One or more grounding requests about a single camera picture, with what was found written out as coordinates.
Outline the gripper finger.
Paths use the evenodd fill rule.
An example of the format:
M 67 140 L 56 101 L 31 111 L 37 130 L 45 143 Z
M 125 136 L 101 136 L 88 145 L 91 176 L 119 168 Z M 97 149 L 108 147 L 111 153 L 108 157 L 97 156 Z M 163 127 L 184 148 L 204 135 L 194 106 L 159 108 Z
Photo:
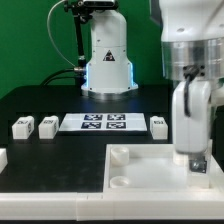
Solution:
M 207 160 L 205 155 L 202 153 L 199 154 L 190 154 L 189 155 L 189 170 L 194 173 L 203 173 L 207 171 Z

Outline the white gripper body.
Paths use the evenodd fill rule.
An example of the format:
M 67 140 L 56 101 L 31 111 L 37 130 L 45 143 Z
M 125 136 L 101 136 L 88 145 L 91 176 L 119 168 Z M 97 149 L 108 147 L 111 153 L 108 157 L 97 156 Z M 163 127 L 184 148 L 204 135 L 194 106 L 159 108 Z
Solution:
M 211 86 L 208 81 L 193 81 L 189 85 L 190 116 L 184 112 L 184 87 L 185 82 L 180 82 L 173 93 L 173 144 L 179 153 L 202 153 L 210 135 Z

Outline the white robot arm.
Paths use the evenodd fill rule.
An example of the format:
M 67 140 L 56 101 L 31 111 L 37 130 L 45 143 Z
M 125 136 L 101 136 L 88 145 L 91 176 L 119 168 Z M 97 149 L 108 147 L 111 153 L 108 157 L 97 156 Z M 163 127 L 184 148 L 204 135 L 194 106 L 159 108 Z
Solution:
M 162 17 L 163 75 L 178 83 L 172 96 L 175 151 L 188 167 L 205 174 L 209 163 L 212 109 L 224 77 L 224 0 L 156 0 Z M 94 98 L 118 98 L 138 89 L 126 56 L 126 21 L 116 0 L 82 0 L 91 18 L 92 58 L 82 91 Z

